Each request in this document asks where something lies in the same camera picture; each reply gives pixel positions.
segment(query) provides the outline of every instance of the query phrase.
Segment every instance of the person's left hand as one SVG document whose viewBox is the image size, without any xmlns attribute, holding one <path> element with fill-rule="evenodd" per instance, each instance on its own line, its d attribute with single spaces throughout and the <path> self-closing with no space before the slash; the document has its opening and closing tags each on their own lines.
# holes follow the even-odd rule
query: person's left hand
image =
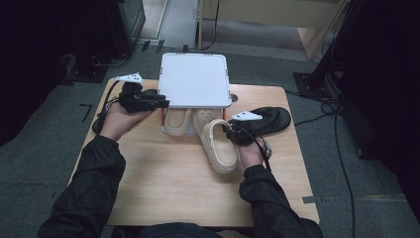
<svg viewBox="0 0 420 238">
<path fill-rule="evenodd" d="M 149 115 L 151 115 L 151 111 L 128 113 L 119 102 L 112 103 L 99 135 L 118 141 L 124 133 Z"/>
</svg>

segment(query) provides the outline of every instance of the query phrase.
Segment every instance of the wire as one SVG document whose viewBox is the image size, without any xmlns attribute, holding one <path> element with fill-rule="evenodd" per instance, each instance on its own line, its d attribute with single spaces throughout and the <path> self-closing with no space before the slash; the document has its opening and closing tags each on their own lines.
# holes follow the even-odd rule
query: wire
<svg viewBox="0 0 420 238">
<path fill-rule="evenodd" d="M 320 119 L 322 119 L 324 117 L 327 117 L 327 116 L 333 116 L 339 110 L 339 108 L 336 108 L 332 105 L 332 104 L 339 104 L 339 101 L 337 99 L 323 100 L 323 99 L 317 98 L 317 97 L 302 96 L 298 92 L 294 92 L 294 91 L 289 91 L 289 90 L 284 90 L 284 91 L 286 93 L 294 95 L 294 96 L 298 96 L 298 97 L 306 98 L 306 99 L 309 99 L 309 100 L 321 102 L 321 111 L 323 112 L 322 115 L 317 116 L 317 117 L 312 118 L 312 119 L 308 119 L 308 120 L 304 120 L 304 121 L 301 121 L 301 122 L 294 123 L 295 127 L 300 126 L 300 125 L 305 124 L 305 123 L 311 123 L 311 122 L 320 120 Z"/>
<path fill-rule="evenodd" d="M 216 38 L 217 38 L 217 19 L 219 18 L 219 5 L 220 5 L 220 0 L 217 1 L 216 18 L 214 20 L 214 37 L 213 37 L 213 41 L 212 41 L 212 43 L 208 47 L 202 49 L 204 51 L 205 50 L 208 50 L 216 42 Z"/>
<path fill-rule="evenodd" d="M 102 105 L 102 111 L 101 111 L 101 113 L 104 112 L 104 111 L 106 111 L 106 105 L 109 102 L 108 101 L 109 96 L 111 95 L 112 90 L 114 89 L 114 87 L 117 85 L 118 82 L 120 82 L 120 81 L 119 80 L 116 80 L 114 83 L 112 83 L 111 87 L 109 88 L 109 90 L 108 90 L 108 92 L 107 92 L 107 94 L 105 96 L 104 104 Z"/>
<path fill-rule="evenodd" d="M 259 138 L 262 139 L 262 142 L 265 146 L 265 149 L 260 145 L 260 143 L 257 141 L 257 138 L 255 136 L 253 136 L 249 131 L 247 131 L 246 129 L 244 129 L 243 127 L 240 127 L 238 125 L 234 125 L 234 124 L 230 124 L 231 127 L 236 127 L 238 129 L 240 129 L 241 131 L 245 132 L 249 137 L 251 137 L 253 139 L 253 142 L 257 144 L 257 146 L 259 147 L 260 153 L 262 154 L 262 159 L 265 163 L 265 168 L 271 172 L 271 166 L 269 165 L 268 159 L 271 156 L 271 148 L 267 148 L 267 141 L 263 138 L 263 136 L 259 136 Z"/>
<path fill-rule="evenodd" d="M 117 63 L 110 63 L 110 64 L 102 64 L 102 63 L 94 63 L 93 65 L 95 66 L 118 66 L 123 64 L 129 57 L 126 55 L 123 55 L 125 58 L 122 59 L 121 61 L 117 62 Z M 94 56 L 92 57 L 92 60 L 95 60 L 96 58 L 98 58 L 98 56 Z"/>
<path fill-rule="evenodd" d="M 337 148 L 337 154 L 339 155 L 339 160 L 340 160 L 340 164 L 343 170 L 343 174 L 346 180 L 346 185 L 347 188 L 349 190 L 349 195 L 350 195 L 350 203 L 351 203 L 351 208 L 352 208 L 352 238 L 355 238 L 356 236 L 356 211 L 355 211 L 355 199 L 354 199 L 354 195 L 353 195 L 353 190 L 352 187 L 350 185 L 350 181 L 349 181 L 349 177 L 347 175 L 347 171 L 346 168 L 344 166 L 344 162 L 343 162 L 343 156 L 341 154 L 341 150 L 340 150 L 340 143 L 339 143 L 339 137 L 338 137 L 338 129 L 337 129 L 337 118 L 338 115 L 342 109 L 342 106 L 339 105 L 337 108 L 334 108 L 331 103 L 333 104 L 337 104 L 339 103 L 339 101 L 337 99 L 328 99 L 328 100 L 322 100 L 320 98 L 316 98 L 316 97 L 306 97 L 306 96 L 302 96 L 300 95 L 298 92 L 294 92 L 294 91 L 289 91 L 289 90 L 285 90 L 286 93 L 294 95 L 294 96 L 299 96 L 302 98 L 306 98 L 309 100 L 314 100 L 314 101 L 320 101 L 321 102 L 321 110 L 324 113 L 321 116 L 315 117 L 313 119 L 309 119 L 303 122 L 299 122 L 299 123 L 295 123 L 295 126 L 298 126 L 300 124 L 303 123 L 310 123 L 316 120 L 319 120 L 321 118 L 324 118 L 326 116 L 331 116 L 334 115 L 334 136 L 335 136 L 335 140 L 336 140 L 336 148 Z M 325 110 L 325 106 L 328 106 L 330 108 L 331 111 L 327 111 Z"/>
<path fill-rule="evenodd" d="M 343 157 L 340 150 L 340 144 L 339 144 L 339 136 L 338 136 L 338 130 L 337 130 L 337 117 L 339 114 L 339 110 L 337 110 L 336 115 L 334 117 L 334 135 L 336 138 L 336 147 L 337 147 L 337 153 L 339 154 L 340 164 L 343 170 L 344 177 L 346 179 L 347 188 L 349 189 L 349 195 L 350 195 L 350 204 L 352 207 L 352 237 L 355 238 L 355 231 L 356 231 L 356 215 L 355 215 L 355 200 L 353 197 L 353 191 L 352 187 L 350 186 L 349 177 L 347 176 L 346 169 L 344 167 Z"/>
</svg>

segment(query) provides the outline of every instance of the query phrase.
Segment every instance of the person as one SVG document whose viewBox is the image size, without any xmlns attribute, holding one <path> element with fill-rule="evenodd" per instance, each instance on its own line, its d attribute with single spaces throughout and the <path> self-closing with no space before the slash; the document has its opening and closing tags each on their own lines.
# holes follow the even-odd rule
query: person
<svg viewBox="0 0 420 238">
<path fill-rule="evenodd" d="M 126 164 L 117 141 L 150 114 L 130 114 L 119 103 L 111 105 L 100 134 L 83 148 L 71 183 L 55 201 L 38 237 L 100 237 Z M 281 186 L 263 166 L 258 146 L 237 148 L 245 168 L 239 193 L 252 206 L 255 236 L 322 237 L 314 221 L 300 218 L 291 209 Z M 137 237 L 222 236 L 196 224 L 175 222 L 145 227 Z"/>
</svg>

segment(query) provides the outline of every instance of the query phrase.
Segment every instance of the floor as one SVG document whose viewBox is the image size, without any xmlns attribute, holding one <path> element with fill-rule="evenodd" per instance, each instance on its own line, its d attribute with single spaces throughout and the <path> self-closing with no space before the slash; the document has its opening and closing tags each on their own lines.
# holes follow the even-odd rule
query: floor
<svg viewBox="0 0 420 238">
<path fill-rule="evenodd" d="M 144 0 L 146 22 L 141 42 L 157 46 L 197 49 L 196 32 L 199 16 L 198 0 Z M 214 38 L 214 22 L 203 22 L 202 47 L 210 46 Z M 326 46 L 313 60 L 319 61 Z M 218 21 L 217 38 L 206 50 L 226 54 L 273 57 L 286 60 L 309 60 L 297 34 L 286 26 L 262 25 L 235 21 Z"/>
</svg>

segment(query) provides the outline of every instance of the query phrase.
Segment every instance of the white device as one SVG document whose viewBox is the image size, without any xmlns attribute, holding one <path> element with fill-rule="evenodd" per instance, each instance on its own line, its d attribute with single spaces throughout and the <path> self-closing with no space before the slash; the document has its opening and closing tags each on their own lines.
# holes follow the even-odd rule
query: white device
<svg viewBox="0 0 420 238">
<path fill-rule="evenodd" d="M 255 113 L 244 110 L 241 113 L 233 115 L 232 119 L 237 120 L 237 121 L 254 121 L 254 120 L 261 120 L 263 119 L 263 117 L 261 115 L 257 115 Z"/>
<path fill-rule="evenodd" d="M 133 73 L 133 74 L 128 74 L 128 75 L 125 75 L 125 76 L 117 76 L 117 80 L 134 82 L 134 83 L 142 83 L 143 82 L 143 79 L 138 72 Z"/>
</svg>

